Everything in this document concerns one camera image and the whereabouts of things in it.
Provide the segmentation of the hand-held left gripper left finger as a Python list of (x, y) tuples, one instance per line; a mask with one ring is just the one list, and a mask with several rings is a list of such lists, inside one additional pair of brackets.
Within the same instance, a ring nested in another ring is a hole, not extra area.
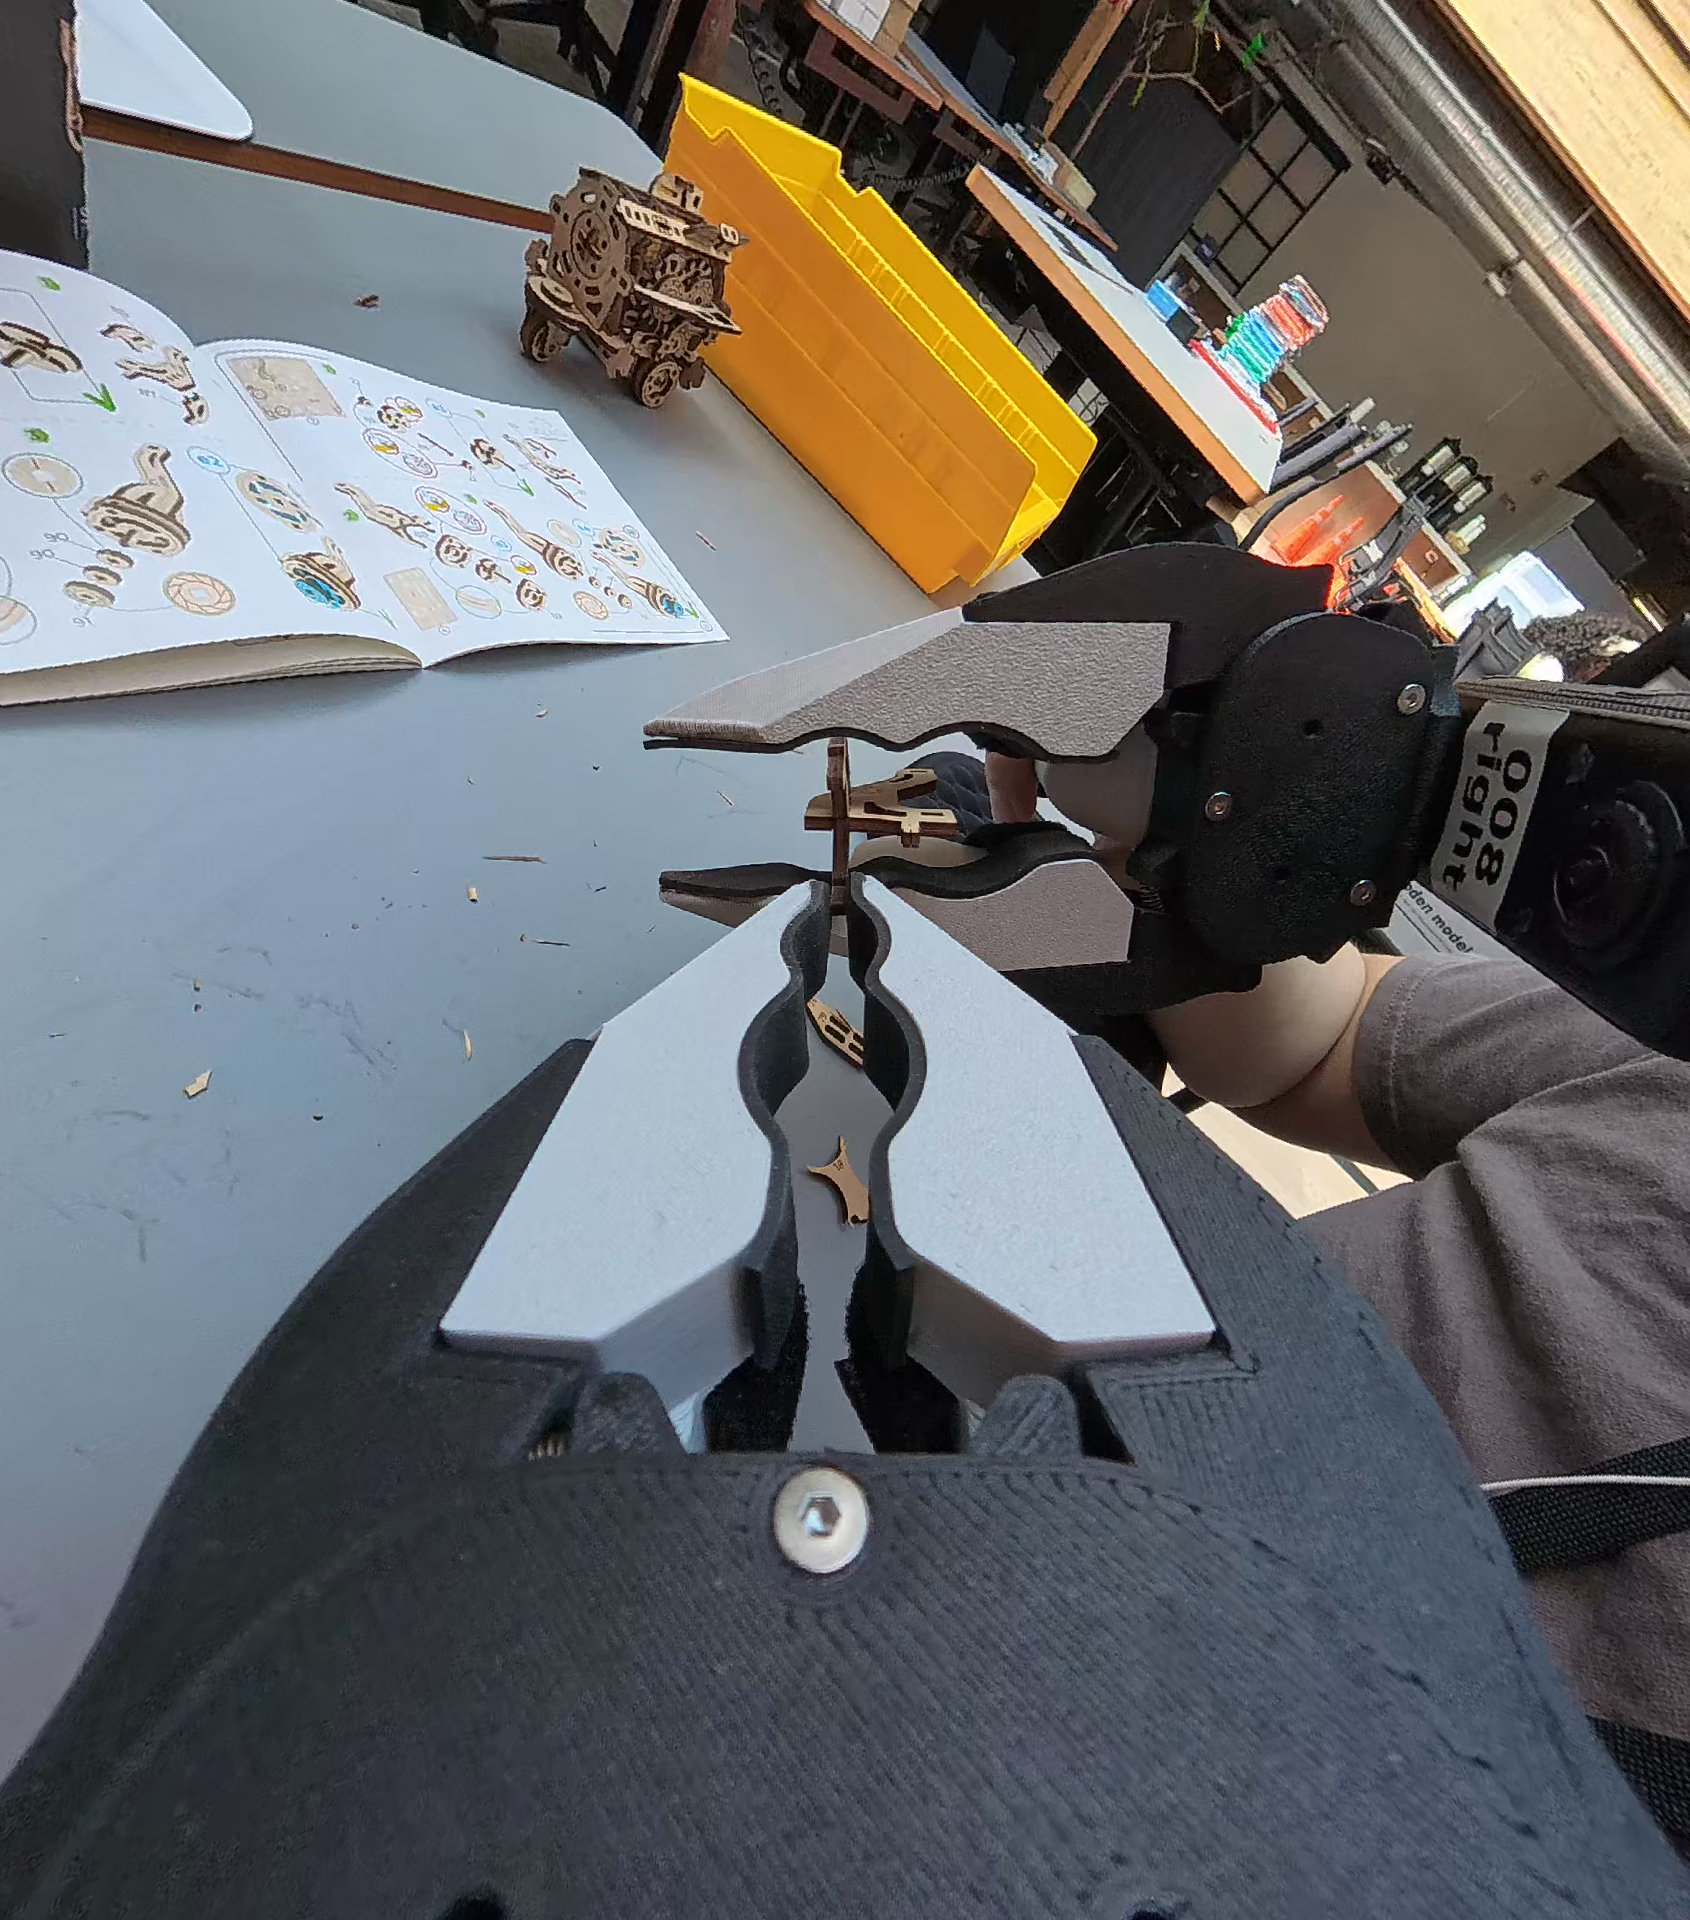
[(463, 1353), (637, 1375), (692, 1452), (787, 1452), (841, 1199), (782, 1105), (810, 1072), (830, 890), (797, 882), (608, 1020), (440, 1320)]

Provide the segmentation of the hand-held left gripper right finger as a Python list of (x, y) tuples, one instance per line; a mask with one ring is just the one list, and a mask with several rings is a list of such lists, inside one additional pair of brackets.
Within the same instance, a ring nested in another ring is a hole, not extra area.
[(841, 1362), (873, 1447), (958, 1452), (1012, 1380), (1208, 1351), (1214, 1314), (1101, 1080), (1155, 1087), (890, 885), (851, 900), (888, 1103)]

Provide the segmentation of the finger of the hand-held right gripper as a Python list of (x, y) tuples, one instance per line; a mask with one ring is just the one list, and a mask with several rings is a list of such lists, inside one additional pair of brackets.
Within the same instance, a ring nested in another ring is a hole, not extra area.
[[(1128, 958), (1134, 900), (1071, 830), (1012, 830), (986, 844), (927, 836), (907, 845), (873, 836), (851, 856), (852, 875), (895, 897), (976, 954), (995, 971), (1119, 964)], [(722, 926), (830, 874), (784, 860), (666, 869), (661, 900)]]
[(921, 618), (760, 668), (652, 718), (651, 748), (912, 750), (990, 735), (1044, 760), (1115, 756), (1167, 691), (1168, 622)]

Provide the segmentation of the curved wooden model part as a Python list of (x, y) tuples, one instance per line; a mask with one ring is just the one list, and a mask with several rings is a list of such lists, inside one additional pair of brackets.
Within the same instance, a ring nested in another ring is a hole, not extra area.
[[(854, 817), (852, 748), (844, 735), (834, 734), (829, 740), (826, 787), (816, 814), (816, 831), (824, 831), (830, 842), (832, 935), (849, 923)], [(806, 1014), (819, 1037), (849, 1066), (862, 1070), (864, 1036), (859, 1026), (819, 994), (809, 996)]]

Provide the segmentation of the person's right forearm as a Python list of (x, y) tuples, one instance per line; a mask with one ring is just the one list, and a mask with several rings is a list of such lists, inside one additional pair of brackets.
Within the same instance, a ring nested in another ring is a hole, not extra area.
[(1356, 1045), (1395, 954), (1344, 946), (1329, 959), (1265, 967), (1245, 992), (1214, 992), (1145, 1015), (1183, 1084), (1274, 1140), (1395, 1169), (1361, 1100)]

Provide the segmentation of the assembled wooden model vehicle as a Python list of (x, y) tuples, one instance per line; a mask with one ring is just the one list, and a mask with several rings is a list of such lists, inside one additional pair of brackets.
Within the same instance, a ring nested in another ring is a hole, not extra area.
[(646, 410), (701, 388), (707, 348), (740, 331), (727, 276), (748, 234), (680, 174), (638, 185), (593, 166), (548, 219), (524, 254), (523, 356), (544, 365), (579, 339)]

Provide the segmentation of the person's right hand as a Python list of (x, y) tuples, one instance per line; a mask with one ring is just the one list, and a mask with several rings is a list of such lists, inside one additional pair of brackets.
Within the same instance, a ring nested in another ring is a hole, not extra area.
[(1111, 758), (1040, 761), (988, 748), (983, 756), (995, 823), (1030, 823), (1042, 802), (1091, 836), (1095, 856), (1115, 877), (1128, 877), (1130, 856), (1146, 836), (1159, 767), (1157, 742), (1128, 732)]

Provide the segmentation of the framed black-white marker sign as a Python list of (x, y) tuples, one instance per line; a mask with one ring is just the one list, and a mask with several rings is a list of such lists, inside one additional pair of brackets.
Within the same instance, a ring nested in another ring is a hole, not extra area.
[(1481, 947), (1481, 931), (1472, 922), (1454, 916), (1444, 902), (1419, 882), (1400, 888), (1385, 935), (1400, 956), (1462, 959), (1489, 956)]

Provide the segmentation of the yellow plastic bin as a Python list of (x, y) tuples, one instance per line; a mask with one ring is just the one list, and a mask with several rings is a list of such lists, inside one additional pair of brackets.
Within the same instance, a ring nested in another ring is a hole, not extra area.
[(1060, 514), (1098, 439), (838, 148), (687, 76), (669, 169), (739, 227), (713, 372), (924, 593)]

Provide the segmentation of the background work table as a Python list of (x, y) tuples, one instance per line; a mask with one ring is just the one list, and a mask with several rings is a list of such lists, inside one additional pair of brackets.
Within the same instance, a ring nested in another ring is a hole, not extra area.
[(1021, 260), (1060, 354), (1111, 400), (1136, 402), (1142, 422), (1168, 419), (1243, 504), (1263, 499), (1283, 460), (1279, 428), (1087, 235), (981, 163), (967, 185)]

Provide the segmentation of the colourful stacked trays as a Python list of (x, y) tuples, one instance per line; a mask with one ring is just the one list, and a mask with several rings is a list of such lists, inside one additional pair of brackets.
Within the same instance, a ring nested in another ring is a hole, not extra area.
[(1307, 276), (1295, 274), (1220, 334), (1196, 334), (1190, 349), (1265, 425), (1280, 429), (1270, 385), (1329, 324), (1329, 303)]

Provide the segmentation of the instruction booklet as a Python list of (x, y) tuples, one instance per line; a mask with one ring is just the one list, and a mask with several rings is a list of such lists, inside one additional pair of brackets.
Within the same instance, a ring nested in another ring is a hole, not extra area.
[(0, 251), (0, 707), (725, 639), (560, 413)]

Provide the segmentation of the white rounded board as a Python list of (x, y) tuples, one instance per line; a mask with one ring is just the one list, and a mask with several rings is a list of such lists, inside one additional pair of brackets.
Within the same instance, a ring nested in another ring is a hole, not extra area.
[(255, 136), (251, 109), (147, 2), (74, 2), (78, 106), (220, 141)]

